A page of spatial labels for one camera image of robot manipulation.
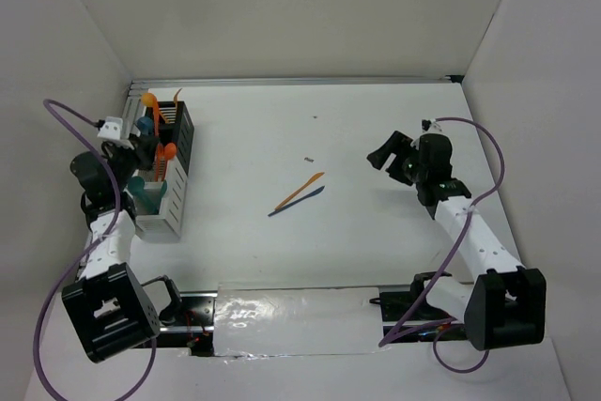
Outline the teal plastic spoon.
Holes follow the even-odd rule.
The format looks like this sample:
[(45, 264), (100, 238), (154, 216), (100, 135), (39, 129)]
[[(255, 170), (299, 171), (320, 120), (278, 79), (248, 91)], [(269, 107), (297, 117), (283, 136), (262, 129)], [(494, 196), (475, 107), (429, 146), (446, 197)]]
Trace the teal plastic spoon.
[(130, 194), (141, 202), (146, 209), (147, 214), (156, 214), (158, 212), (158, 208), (146, 193), (145, 186), (145, 180), (142, 177), (135, 176), (128, 181), (127, 188)]

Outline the teal plastic knife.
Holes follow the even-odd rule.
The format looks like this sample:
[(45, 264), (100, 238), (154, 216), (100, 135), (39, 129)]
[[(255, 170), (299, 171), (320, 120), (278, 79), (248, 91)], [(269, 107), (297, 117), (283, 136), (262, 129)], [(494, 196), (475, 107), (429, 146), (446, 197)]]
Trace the teal plastic knife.
[(161, 185), (161, 188), (160, 188), (160, 191), (159, 191), (159, 195), (158, 195), (158, 198), (157, 198), (157, 203), (158, 203), (158, 207), (159, 208), (160, 208), (160, 205), (162, 203), (162, 199), (166, 195), (167, 189), (168, 189), (168, 183), (167, 183), (166, 180), (164, 180), (162, 182), (162, 185)]

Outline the orange plastic knife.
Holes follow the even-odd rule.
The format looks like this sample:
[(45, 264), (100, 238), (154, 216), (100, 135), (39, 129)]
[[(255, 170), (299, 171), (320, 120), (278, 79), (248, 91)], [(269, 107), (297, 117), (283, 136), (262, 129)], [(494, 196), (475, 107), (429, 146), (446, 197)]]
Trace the orange plastic knife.
[(153, 169), (155, 173), (157, 173), (160, 169), (160, 157), (161, 157), (162, 147), (157, 145), (154, 152), (154, 160), (153, 160)]

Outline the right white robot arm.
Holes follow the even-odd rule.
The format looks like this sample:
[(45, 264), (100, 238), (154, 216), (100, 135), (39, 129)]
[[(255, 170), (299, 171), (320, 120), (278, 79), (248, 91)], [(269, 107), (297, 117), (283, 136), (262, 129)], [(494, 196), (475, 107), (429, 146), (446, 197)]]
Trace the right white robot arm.
[(545, 335), (546, 279), (501, 244), (478, 212), (477, 199), (453, 177), (452, 154), (445, 135), (413, 140), (396, 131), (367, 157), (377, 170), (416, 188), (420, 204), (455, 242), (449, 255), (460, 255), (474, 280), (462, 285), (445, 268), (416, 275), (410, 307), (380, 343), (405, 335), (402, 328), (413, 314), (430, 318), (441, 310), (463, 324), (477, 350), (538, 344)]

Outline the yellow plastic spoon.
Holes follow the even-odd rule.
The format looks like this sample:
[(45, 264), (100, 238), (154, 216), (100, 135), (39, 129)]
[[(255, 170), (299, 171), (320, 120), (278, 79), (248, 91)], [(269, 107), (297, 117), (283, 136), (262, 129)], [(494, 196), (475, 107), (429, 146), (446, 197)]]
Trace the yellow plastic spoon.
[(161, 121), (163, 121), (165, 124), (169, 124), (170, 120), (165, 116), (165, 114), (161, 110), (158, 99), (154, 94), (149, 92), (144, 93), (141, 97), (141, 102), (146, 108), (150, 109), (152, 114), (153, 132), (155, 136), (158, 136)]

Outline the orange plastic fork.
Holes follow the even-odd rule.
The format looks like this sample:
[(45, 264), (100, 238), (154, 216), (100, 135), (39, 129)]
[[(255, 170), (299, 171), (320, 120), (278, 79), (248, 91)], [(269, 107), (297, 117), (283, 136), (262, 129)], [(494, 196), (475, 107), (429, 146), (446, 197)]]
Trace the orange plastic fork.
[(158, 143), (155, 152), (154, 162), (154, 181), (159, 181), (162, 173), (162, 160), (164, 155), (164, 146), (162, 143)]

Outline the yellow plastic knife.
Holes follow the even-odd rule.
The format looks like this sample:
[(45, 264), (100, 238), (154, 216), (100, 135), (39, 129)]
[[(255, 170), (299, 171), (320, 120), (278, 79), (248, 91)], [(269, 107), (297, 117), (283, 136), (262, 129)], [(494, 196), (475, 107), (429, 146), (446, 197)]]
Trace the yellow plastic knife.
[(309, 187), (311, 184), (319, 180), (321, 177), (325, 175), (324, 172), (318, 172), (310, 176), (298, 189), (296, 189), (293, 193), (288, 195), (283, 201), (281, 201), (274, 210), (279, 210), (286, 206), (292, 199), (294, 199), (298, 194), (300, 194), (303, 190)]

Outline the orange plastic spoon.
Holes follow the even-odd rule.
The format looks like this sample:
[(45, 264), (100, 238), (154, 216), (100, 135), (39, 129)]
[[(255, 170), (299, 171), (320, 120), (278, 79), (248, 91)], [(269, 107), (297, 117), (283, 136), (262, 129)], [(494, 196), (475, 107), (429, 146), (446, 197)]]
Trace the orange plastic spoon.
[(161, 163), (162, 163), (162, 168), (160, 171), (161, 180), (165, 179), (165, 173), (166, 173), (166, 168), (167, 168), (168, 162), (170, 160), (172, 160), (173, 158), (175, 158), (176, 155), (177, 155), (177, 145), (175, 143), (169, 143), (163, 148), (162, 155), (161, 155)]

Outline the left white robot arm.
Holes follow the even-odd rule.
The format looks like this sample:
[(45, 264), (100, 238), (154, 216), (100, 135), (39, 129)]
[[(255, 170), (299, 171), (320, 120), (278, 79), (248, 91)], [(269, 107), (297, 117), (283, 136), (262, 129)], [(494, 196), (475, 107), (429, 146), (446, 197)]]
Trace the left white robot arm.
[(178, 323), (185, 301), (172, 279), (161, 276), (167, 292), (152, 302), (130, 265), (136, 233), (136, 207), (127, 193), (137, 170), (150, 168), (159, 138), (131, 136), (122, 147), (105, 141), (100, 151), (77, 155), (71, 173), (84, 192), (80, 207), (92, 236), (84, 270), (61, 297), (88, 359), (105, 361), (155, 338)]

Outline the blue plastic spoon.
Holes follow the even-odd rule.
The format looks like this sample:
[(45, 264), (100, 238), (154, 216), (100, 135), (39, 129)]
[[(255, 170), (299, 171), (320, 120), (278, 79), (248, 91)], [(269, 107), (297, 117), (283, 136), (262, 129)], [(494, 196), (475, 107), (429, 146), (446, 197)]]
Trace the blue plastic spoon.
[(135, 128), (139, 131), (140, 137), (154, 136), (154, 120), (148, 116), (140, 116), (135, 121)]

